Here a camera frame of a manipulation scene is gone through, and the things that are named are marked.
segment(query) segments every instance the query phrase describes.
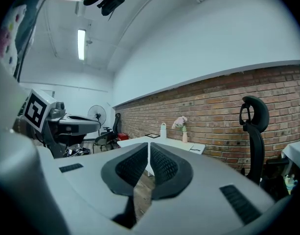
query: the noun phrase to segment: black chair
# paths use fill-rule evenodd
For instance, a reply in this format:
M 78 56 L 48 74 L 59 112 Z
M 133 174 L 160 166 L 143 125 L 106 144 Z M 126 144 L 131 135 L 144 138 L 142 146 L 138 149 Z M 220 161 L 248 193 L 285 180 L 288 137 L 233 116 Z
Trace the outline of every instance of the black chair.
M 105 146 L 107 149 L 107 145 L 111 146 L 111 150 L 114 149 L 113 144 L 116 143 L 117 135 L 118 135 L 118 123 L 120 120 L 120 113 L 117 113 L 115 115 L 115 122 L 113 125 L 113 130 L 109 127 L 103 127 L 106 132 L 102 132 L 99 137 L 97 137 L 94 140 L 93 144 L 93 152 L 94 152 L 94 146 L 95 145 L 100 145 L 100 149 L 102 151 L 102 147 Z
M 261 133 L 266 130 L 269 123 L 269 112 L 266 104 L 255 96 L 245 96 L 242 98 L 242 104 L 239 114 L 239 123 L 243 126 L 243 130 L 249 133 L 250 136 L 250 153 L 251 165 L 250 172 L 247 178 L 254 183 L 259 184 L 264 164 L 265 148 Z M 254 116 L 251 119 L 250 106 L 254 109 Z M 247 109 L 248 119 L 242 120 L 242 111 Z

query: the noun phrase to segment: white ceiling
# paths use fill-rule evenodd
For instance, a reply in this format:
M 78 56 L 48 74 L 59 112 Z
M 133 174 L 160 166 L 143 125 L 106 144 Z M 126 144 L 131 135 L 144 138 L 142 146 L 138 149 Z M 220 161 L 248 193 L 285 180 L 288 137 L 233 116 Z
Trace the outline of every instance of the white ceiling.
M 83 16 L 75 14 L 76 2 L 48 0 L 42 8 L 33 48 L 58 58 L 86 64 L 95 69 L 116 71 L 133 48 L 169 13 L 186 5 L 202 5 L 196 0 L 126 0 L 112 18 L 101 15 L 97 3 L 85 7 Z M 77 54 L 77 30 L 87 31 L 85 61 Z

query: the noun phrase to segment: desk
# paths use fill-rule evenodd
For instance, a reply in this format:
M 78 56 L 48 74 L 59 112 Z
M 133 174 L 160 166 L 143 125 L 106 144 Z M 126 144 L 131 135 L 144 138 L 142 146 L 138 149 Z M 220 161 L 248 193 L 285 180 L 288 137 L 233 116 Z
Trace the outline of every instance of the desk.
M 164 139 L 164 138 L 149 138 L 149 137 L 141 137 L 141 138 L 136 138 L 136 139 L 129 139 L 129 140 L 124 140 L 124 141 L 118 141 L 117 144 L 120 147 L 126 147 L 132 144 L 136 144 L 136 143 L 148 143 L 148 165 L 146 166 L 146 171 L 148 172 L 148 176 L 150 176 L 150 174 L 154 175 L 153 169 L 150 166 L 150 143 L 154 142 L 154 143 L 161 143 L 161 144 L 165 144 L 165 145 L 169 145 L 172 147 L 176 147 L 179 149 L 182 149 L 184 151 L 190 151 L 193 153 L 197 153 L 197 154 L 202 154 L 204 149 L 205 149 L 205 145 L 204 144 L 199 144 L 199 143 L 184 143 L 180 140 L 174 140 L 174 139 Z

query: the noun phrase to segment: fluorescent ceiling light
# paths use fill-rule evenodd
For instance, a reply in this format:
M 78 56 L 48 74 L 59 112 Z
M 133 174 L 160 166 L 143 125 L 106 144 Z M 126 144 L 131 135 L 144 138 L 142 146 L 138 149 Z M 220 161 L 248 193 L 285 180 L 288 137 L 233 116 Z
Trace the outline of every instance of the fluorescent ceiling light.
M 78 30 L 78 58 L 85 60 L 85 40 L 86 31 L 84 29 Z

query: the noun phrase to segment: vase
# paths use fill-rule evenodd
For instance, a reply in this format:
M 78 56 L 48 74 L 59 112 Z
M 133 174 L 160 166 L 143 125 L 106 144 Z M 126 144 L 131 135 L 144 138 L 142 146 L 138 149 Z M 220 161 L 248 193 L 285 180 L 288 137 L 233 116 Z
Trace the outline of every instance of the vase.
M 188 143 L 188 135 L 187 132 L 183 132 L 183 142 Z

